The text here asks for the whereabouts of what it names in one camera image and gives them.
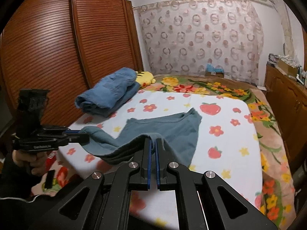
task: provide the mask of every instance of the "white strawberry-print sheet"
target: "white strawberry-print sheet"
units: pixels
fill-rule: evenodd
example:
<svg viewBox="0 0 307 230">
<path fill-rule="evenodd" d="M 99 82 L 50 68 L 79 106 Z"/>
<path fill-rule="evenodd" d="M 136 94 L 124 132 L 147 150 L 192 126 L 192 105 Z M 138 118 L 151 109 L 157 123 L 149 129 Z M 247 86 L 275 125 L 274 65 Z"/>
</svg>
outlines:
<svg viewBox="0 0 307 230">
<path fill-rule="evenodd" d="M 260 148 L 249 109 L 243 101 L 140 90 L 109 118 L 85 114 L 70 128 L 98 126 L 116 138 L 129 118 L 168 116 L 187 112 L 193 107 L 202 116 L 202 121 L 190 170 L 199 173 L 214 171 L 255 205 L 262 189 Z M 60 147 L 58 155 L 63 165 L 72 166 L 83 178 L 97 170 L 109 173 L 117 169 L 87 153 L 79 144 Z M 149 191 L 132 193 L 130 213 L 159 226 L 179 229 L 175 192 L 158 191 L 155 177 L 152 177 Z"/>
</svg>

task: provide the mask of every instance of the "triangular cutout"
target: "triangular cutout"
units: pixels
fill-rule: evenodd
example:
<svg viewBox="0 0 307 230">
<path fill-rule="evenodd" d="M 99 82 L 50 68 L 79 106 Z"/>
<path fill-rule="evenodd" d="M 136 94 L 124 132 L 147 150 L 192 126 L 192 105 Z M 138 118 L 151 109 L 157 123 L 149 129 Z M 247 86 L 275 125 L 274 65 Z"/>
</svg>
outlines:
<svg viewBox="0 0 307 230">
<path fill-rule="evenodd" d="M 73 199 L 60 209 L 59 213 L 71 220 L 76 220 L 89 191 L 89 188 L 82 189 L 75 197 L 73 197 Z"/>
<path fill-rule="evenodd" d="M 222 198 L 230 219 L 233 220 L 248 212 L 246 206 L 240 203 L 239 200 L 235 198 L 226 188 L 223 186 L 218 186 L 217 190 Z"/>
</svg>

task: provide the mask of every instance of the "teal cloth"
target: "teal cloth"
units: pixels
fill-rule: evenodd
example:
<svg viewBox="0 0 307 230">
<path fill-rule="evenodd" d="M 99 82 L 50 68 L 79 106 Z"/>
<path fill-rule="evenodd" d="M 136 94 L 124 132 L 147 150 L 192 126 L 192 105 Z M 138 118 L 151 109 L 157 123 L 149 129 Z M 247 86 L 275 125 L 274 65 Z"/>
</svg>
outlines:
<svg viewBox="0 0 307 230">
<path fill-rule="evenodd" d="M 87 126 L 80 132 L 89 134 L 90 142 L 82 147 L 88 153 L 116 165 L 129 161 L 135 152 L 141 150 L 145 138 L 151 138 L 153 143 L 162 138 L 165 150 L 173 154 L 175 161 L 188 167 L 196 150 L 200 123 L 201 116 L 192 108 L 187 113 L 165 117 L 128 119 L 115 139 L 96 126 Z"/>
</svg>

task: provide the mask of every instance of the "black sleeve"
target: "black sleeve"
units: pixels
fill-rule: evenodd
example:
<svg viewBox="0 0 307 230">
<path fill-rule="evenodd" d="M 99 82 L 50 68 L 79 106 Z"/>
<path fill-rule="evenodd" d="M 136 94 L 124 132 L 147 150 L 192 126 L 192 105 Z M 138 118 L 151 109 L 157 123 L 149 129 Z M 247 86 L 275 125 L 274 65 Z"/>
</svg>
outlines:
<svg viewBox="0 0 307 230">
<path fill-rule="evenodd" d="M 0 197 L 28 198 L 31 188 L 41 181 L 41 176 L 28 175 L 25 168 L 18 167 L 7 154 L 0 179 Z"/>
</svg>

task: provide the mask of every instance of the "cardboard box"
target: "cardboard box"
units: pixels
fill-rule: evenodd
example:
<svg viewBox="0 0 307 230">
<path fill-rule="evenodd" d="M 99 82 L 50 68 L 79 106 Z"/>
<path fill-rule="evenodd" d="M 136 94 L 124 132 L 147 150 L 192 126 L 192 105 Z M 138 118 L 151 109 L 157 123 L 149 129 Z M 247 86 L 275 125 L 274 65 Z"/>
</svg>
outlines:
<svg viewBox="0 0 307 230">
<path fill-rule="evenodd" d="M 217 73 L 217 72 L 209 72 L 209 71 L 206 71 L 205 76 L 206 76 L 206 77 L 219 77 L 219 78 L 224 78 L 224 73 Z"/>
<path fill-rule="evenodd" d="M 288 64 L 286 64 L 284 61 L 282 60 L 278 60 L 277 65 L 285 71 L 285 73 L 287 75 L 291 75 L 293 77 L 296 77 L 297 72 L 298 72 L 298 68 L 297 67 L 291 67 Z"/>
</svg>

